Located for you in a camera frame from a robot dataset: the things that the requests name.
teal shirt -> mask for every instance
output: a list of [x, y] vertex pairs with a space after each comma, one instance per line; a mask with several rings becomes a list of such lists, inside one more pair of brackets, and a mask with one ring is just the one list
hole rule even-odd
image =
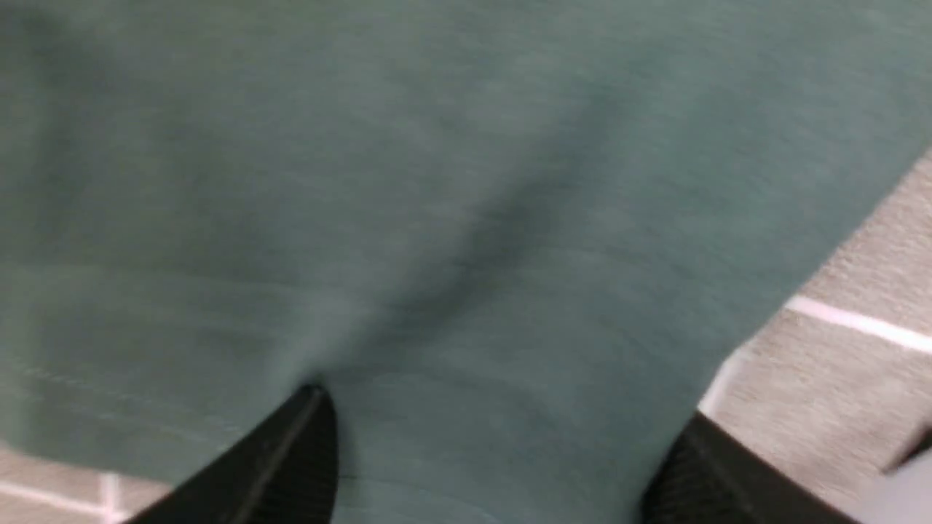
[[634, 522], [931, 61], [912, 0], [2, 0], [0, 434], [178, 482], [320, 381], [338, 524]]

tiled floor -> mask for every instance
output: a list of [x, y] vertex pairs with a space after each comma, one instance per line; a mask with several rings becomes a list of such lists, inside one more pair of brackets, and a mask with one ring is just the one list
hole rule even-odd
[[[755, 338], [704, 408], [842, 508], [932, 421], [932, 158]], [[158, 484], [0, 448], [0, 524], [117, 524]]]
[[117, 524], [166, 491], [159, 484], [0, 448], [0, 524]]

white grout line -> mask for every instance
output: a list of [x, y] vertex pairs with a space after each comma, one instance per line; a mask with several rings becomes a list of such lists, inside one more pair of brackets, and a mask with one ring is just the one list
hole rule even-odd
[[786, 308], [829, 324], [840, 325], [866, 335], [882, 338], [910, 350], [932, 354], [932, 337], [880, 319], [854, 311], [841, 310], [806, 296], [793, 297], [787, 303]]
[[101, 474], [101, 523], [119, 524], [123, 520], [119, 506], [119, 477], [113, 473]]
[[34, 503], [45, 504], [72, 513], [98, 516], [102, 512], [101, 507], [97, 504], [82, 503], [54, 493], [36, 490], [34, 488], [26, 488], [25, 486], [10, 484], [4, 481], [0, 481], [0, 493]]

green fabric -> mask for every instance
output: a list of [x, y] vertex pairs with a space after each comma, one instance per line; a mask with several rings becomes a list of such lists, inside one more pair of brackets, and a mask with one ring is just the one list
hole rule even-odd
[[339, 524], [612, 523], [932, 139], [911, 0], [0, 0], [0, 434]]

beige floor tile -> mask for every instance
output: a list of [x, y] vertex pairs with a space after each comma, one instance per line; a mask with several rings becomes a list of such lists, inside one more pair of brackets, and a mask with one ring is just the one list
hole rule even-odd
[[715, 419], [830, 503], [857, 495], [932, 414], [932, 358], [783, 311]]
[[120, 479], [120, 491], [122, 509], [131, 513], [139, 513], [161, 499], [168, 493], [169, 488], [148, 480], [123, 477]]
[[802, 294], [932, 335], [932, 154]]
[[100, 476], [96, 472], [26, 457], [2, 445], [0, 480], [83, 502], [100, 500]]
[[0, 494], [0, 524], [100, 524], [95, 516], [69, 513]]

